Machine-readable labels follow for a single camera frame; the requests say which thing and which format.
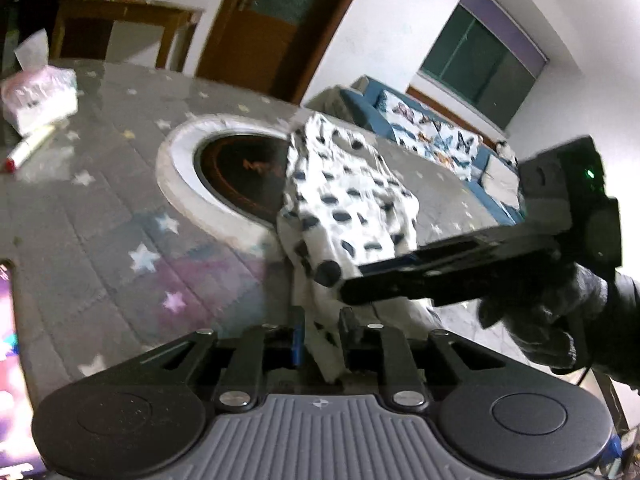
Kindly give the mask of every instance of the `plastic bag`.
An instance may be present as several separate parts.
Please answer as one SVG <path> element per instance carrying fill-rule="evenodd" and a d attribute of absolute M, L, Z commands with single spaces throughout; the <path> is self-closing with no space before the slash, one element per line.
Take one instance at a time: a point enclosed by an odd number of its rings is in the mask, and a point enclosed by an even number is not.
<path fill-rule="evenodd" d="M 36 32 L 15 49 L 22 72 L 2 82 L 2 114 L 26 137 L 44 124 L 78 111 L 76 72 L 47 64 L 47 33 Z"/>

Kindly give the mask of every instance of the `polka dot cloth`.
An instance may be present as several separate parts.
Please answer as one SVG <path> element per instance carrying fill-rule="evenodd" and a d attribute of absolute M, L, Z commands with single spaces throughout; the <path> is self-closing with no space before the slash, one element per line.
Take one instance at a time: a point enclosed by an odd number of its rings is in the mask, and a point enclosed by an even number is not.
<path fill-rule="evenodd" d="M 417 247 L 418 199 L 364 136 L 319 114 L 291 136 L 278 235 L 294 263 L 294 304 L 306 311 L 306 346 L 325 380 L 344 371 L 337 321 L 339 289 L 363 264 Z M 427 300 L 397 298 L 360 306 L 363 324 L 379 322 L 425 338 L 439 328 Z"/>

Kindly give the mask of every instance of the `gloved hand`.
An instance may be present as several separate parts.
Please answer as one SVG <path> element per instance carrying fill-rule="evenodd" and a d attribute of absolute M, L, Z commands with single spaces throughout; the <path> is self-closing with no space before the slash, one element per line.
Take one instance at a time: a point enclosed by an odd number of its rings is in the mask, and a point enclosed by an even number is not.
<path fill-rule="evenodd" d="M 502 320 L 514 342 L 530 361 L 551 368 L 572 368 L 577 356 L 574 338 L 553 326 L 579 309 L 592 322 L 607 303 L 607 283 L 578 264 L 553 264 L 542 275 L 523 276 L 483 298 L 478 318 L 483 328 Z"/>

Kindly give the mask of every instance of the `gray tablecloth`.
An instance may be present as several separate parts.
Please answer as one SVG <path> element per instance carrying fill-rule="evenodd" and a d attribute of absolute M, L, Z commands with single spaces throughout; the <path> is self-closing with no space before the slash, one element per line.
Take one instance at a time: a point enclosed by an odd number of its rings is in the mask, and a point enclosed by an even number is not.
<path fill-rule="evenodd" d="M 154 166 L 169 126 L 192 114 L 282 124 L 299 109 L 178 73 L 61 64 L 78 74 L 78 113 L 16 176 L 0 178 L 0 258 L 17 267 L 17 332 L 34 403 L 197 328 L 238 335 L 289 302 L 287 264 L 267 265 L 192 225 L 160 192 Z M 3 133 L 15 142 L 6 124 Z M 420 242 L 494 224 L 453 174 L 377 144 L 420 200 Z M 158 255 L 153 271 L 132 268 L 141 246 Z M 440 313 L 450 329 L 518 356 L 501 327 L 479 331 L 472 310 Z"/>

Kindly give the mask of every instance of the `window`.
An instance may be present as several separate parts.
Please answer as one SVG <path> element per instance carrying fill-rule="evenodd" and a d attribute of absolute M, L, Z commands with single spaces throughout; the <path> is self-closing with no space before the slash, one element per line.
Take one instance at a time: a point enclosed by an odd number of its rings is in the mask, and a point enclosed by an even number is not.
<path fill-rule="evenodd" d="M 461 0 L 420 70 L 504 129 L 545 64 L 493 0 Z"/>

